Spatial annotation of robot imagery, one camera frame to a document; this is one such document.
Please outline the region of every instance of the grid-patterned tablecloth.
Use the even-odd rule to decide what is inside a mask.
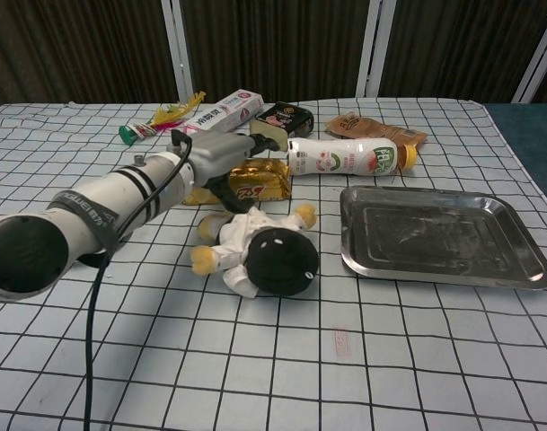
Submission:
[[[487,111],[437,99],[301,104],[313,137],[331,138],[322,124],[355,111],[428,142],[412,172],[295,177],[291,200],[260,204],[286,215],[306,201],[321,215],[307,233],[320,275],[293,298],[242,299],[219,275],[191,273],[194,226],[215,208],[176,207],[138,229],[98,301],[94,429],[547,431],[547,290],[365,279],[341,263],[339,195],[358,184],[494,193],[547,256],[547,200]],[[0,108],[0,215],[42,210],[63,188],[164,150],[168,135],[130,148],[117,136],[156,106]],[[75,265],[46,294],[0,304],[0,430],[82,429],[94,274]]]

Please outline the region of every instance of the gold snack package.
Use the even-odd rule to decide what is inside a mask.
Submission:
[[[279,159],[249,159],[231,171],[229,187],[239,199],[288,199],[291,197],[289,168]],[[219,199],[207,189],[194,189],[183,203],[213,205],[218,204]]]
[[[427,134],[418,130],[387,126],[386,124],[365,119],[350,112],[339,115],[327,124],[327,130],[333,135],[358,138],[358,137],[386,137],[391,139],[397,146],[419,145],[427,139]]]

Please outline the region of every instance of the stuffed doll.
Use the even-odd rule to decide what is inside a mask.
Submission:
[[[300,232],[316,222],[315,207],[310,204],[278,220],[255,207],[247,214],[209,215],[198,232],[216,245],[191,251],[193,272],[224,271],[225,283],[250,298],[259,289],[274,295],[298,294],[311,284],[319,267],[317,250]]]

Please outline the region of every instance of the toothpaste box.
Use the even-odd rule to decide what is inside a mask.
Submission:
[[[239,89],[182,123],[179,129],[188,135],[200,130],[230,132],[261,111],[263,98],[256,92]]]

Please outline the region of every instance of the metal tray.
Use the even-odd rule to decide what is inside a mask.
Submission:
[[[515,210],[481,193],[344,189],[341,254],[368,277],[547,287],[547,260]]]

